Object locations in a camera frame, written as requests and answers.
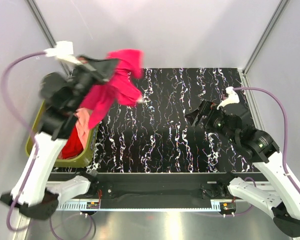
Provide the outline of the magenta pink t-shirt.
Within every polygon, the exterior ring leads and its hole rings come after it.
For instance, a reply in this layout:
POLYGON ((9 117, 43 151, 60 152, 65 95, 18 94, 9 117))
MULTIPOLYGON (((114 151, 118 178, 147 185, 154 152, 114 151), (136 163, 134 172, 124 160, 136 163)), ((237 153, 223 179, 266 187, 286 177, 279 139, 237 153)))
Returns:
POLYGON ((107 115, 114 102, 135 107, 141 100, 141 91, 131 78, 143 77, 143 52, 138 49, 121 49, 107 54, 107 59, 119 59, 113 77, 104 85, 94 85, 81 103, 82 108, 92 111, 88 128, 94 128, 107 115))

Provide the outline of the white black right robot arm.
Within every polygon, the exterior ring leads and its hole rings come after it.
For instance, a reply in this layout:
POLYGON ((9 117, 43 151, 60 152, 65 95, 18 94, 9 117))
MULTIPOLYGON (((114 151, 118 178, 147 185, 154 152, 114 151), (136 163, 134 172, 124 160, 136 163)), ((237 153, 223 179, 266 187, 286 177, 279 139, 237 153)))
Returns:
POLYGON ((300 194, 284 171, 279 146, 267 132, 255 128, 249 111, 240 103, 218 107, 203 100, 185 118, 192 127, 202 125, 230 141, 235 151, 255 166, 276 192, 267 193, 230 173, 228 178, 218 182, 218 195, 245 200, 272 218, 284 234, 300 237, 300 194))

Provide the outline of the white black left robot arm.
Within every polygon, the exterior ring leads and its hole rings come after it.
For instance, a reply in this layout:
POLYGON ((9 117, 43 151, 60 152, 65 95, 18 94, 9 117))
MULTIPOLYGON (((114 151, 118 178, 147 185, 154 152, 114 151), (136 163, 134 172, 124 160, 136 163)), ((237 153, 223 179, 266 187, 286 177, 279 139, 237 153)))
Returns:
POLYGON ((76 74, 67 80, 58 72, 46 75, 40 84, 40 96, 45 100, 37 132, 29 127, 33 147, 27 164, 14 188, 1 194, 0 202, 18 209, 19 213, 35 220, 47 220, 60 204, 84 195, 93 198, 98 193, 95 176, 80 173, 56 187, 48 188, 52 168, 66 145, 77 122, 76 110, 95 85, 110 81, 119 59, 76 59, 76 74))

